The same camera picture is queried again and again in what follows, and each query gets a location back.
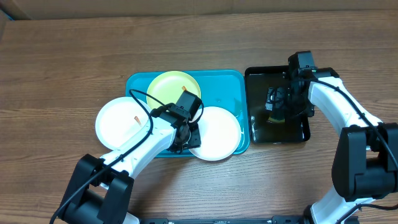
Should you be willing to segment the green yellow sponge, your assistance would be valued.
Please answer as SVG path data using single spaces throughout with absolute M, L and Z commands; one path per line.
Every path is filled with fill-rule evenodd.
M 284 123 L 285 116 L 283 113 L 271 113 L 269 115 L 268 121 L 271 123 Z

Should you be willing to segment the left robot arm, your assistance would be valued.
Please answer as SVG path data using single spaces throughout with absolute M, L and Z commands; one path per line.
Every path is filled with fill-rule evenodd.
M 159 153 L 179 152 L 201 144 L 197 121 L 147 117 L 120 148 L 77 163 L 52 220 L 67 223 L 139 223 L 128 213 L 135 178 Z

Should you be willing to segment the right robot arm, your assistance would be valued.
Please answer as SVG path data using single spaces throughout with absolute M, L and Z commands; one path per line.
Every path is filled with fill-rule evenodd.
M 357 223 L 363 208 L 397 210 L 374 201 L 397 192 L 397 123 L 384 123 L 364 109 L 332 68 L 298 68 L 286 83 L 270 87 L 266 108 L 284 120 L 316 106 L 339 135 L 331 168 L 332 187 L 309 205 L 300 223 Z

